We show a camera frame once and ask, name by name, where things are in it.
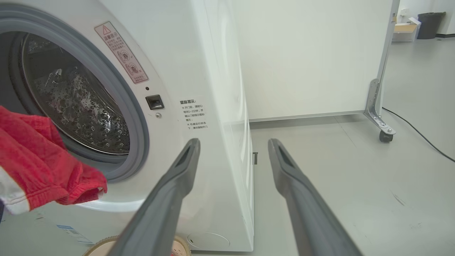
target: pink warning sticker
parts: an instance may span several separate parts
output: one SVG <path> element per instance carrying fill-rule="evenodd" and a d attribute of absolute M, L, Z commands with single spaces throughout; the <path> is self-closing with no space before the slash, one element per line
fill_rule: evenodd
<path fill-rule="evenodd" d="M 139 64 L 128 45 L 126 45 L 123 38 L 109 21 L 95 27 L 95 31 L 111 49 L 118 61 L 120 61 L 120 64 L 122 64 L 125 68 L 131 80 L 133 80 L 133 83 L 140 83 L 148 80 L 142 66 Z"/>

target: gray floor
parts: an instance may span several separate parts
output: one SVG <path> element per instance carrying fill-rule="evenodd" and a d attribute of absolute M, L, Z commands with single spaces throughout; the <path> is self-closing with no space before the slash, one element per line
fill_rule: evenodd
<path fill-rule="evenodd" d="M 452 157 L 454 67 L 455 38 L 394 43 L 384 78 L 384 107 Z M 297 255 L 272 180 L 269 138 L 283 142 L 364 255 L 453 255 L 455 163 L 404 121 L 382 116 L 397 131 L 391 143 L 381 143 L 379 129 L 362 115 L 252 123 L 255 250 L 223 255 Z"/>

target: whiteboard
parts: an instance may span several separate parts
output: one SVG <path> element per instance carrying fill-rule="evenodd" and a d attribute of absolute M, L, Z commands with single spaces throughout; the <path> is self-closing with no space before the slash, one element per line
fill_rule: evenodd
<path fill-rule="evenodd" d="M 234 1 L 251 121 L 359 112 L 392 0 Z"/>

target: wall outlet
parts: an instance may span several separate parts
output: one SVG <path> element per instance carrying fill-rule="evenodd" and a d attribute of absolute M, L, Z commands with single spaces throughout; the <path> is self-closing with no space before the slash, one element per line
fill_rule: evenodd
<path fill-rule="evenodd" d="M 410 13 L 409 8 L 401 9 L 401 11 L 399 12 L 400 16 L 408 16 L 409 13 Z"/>

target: black trash bin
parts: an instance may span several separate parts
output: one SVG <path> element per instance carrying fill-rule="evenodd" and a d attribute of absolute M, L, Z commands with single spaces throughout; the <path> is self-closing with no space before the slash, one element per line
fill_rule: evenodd
<path fill-rule="evenodd" d="M 444 15 L 445 12 L 429 12 L 419 14 L 419 21 L 422 22 L 422 24 L 420 25 L 417 39 L 435 38 Z"/>

